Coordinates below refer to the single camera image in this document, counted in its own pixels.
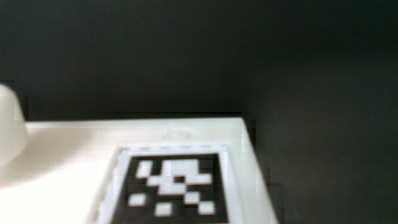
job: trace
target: white square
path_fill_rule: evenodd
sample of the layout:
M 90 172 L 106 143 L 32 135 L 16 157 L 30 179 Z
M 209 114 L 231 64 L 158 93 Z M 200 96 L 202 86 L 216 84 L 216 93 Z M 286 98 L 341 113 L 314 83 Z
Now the white square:
M 165 160 L 161 164 L 161 175 L 184 176 L 186 174 L 195 175 L 199 173 L 199 160 L 181 159 Z
M 170 216 L 170 203 L 168 202 L 159 202 L 156 204 L 154 216 L 156 217 Z
M 184 194 L 184 204 L 186 205 L 195 205 L 199 203 L 199 192 L 186 192 Z
M 136 169 L 136 178 L 147 178 L 151 176 L 152 161 L 140 161 Z
M 199 215 L 215 214 L 215 203 L 211 201 L 202 201 L 199 203 Z
M 186 185 L 181 183 L 161 184 L 158 187 L 158 195 L 183 195 L 186 192 Z
M 159 177 L 158 176 L 151 176 L 147 178 L 147 181 L 145 181 L 145 186 L 156 187 L 158 185 L 159 185 Z
M 199 185 L 206 185 L 211 184 L 211 174 L 199 174 L 199 175 L 191 175 L 186 176 L 186 184 L 199 184 Z
M 143 206 L 143 204 L 145 204 L 145 194 L 142 193 L 131 194 L 127 198 L 127 206 L 136 207 Z

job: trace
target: white surface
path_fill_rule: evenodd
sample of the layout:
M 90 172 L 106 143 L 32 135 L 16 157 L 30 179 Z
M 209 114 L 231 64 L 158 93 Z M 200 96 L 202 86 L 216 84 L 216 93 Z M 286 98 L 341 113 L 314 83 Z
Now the white surface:
M 28 140 L 14 92 L 0 85 L 0 167 L 19 155 Z
M 277 223 L 241 119 L 35 122 L 26 128 L 24 151 L 0 169 L 0 223 L 90 224 L 120 147 L 213 143 L 231 146 L 241 223 Z

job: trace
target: white cylindrical object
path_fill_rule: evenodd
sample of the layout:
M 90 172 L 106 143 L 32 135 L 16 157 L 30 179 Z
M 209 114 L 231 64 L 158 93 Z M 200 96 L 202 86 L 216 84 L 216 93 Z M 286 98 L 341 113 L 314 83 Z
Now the white cylindrical object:
M 28 134 L 16 94 L 0 85 L 0 166 L 19 155 L 26 141 Z

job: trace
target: dark wall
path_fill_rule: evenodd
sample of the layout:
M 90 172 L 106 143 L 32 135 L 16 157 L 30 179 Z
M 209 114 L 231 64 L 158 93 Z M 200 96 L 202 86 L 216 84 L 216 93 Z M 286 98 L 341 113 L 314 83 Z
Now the dark wall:
M 280 223 L 398 221 L 398 3 L 0 1 L 26 120 L 243 116 Z

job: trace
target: black and white square pattern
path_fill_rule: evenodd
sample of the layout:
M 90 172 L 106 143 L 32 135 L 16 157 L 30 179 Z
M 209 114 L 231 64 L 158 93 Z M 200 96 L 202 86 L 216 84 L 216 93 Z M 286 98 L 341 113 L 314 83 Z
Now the black and white square pattern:
M 227 223 L 218 154 L 136 156 L 111 224 Z
M 179 148 L 149 152 L 129 150 L 120 155 L 97 224 L 236 223 L 225 154 L 197 149 L 183 153 Z

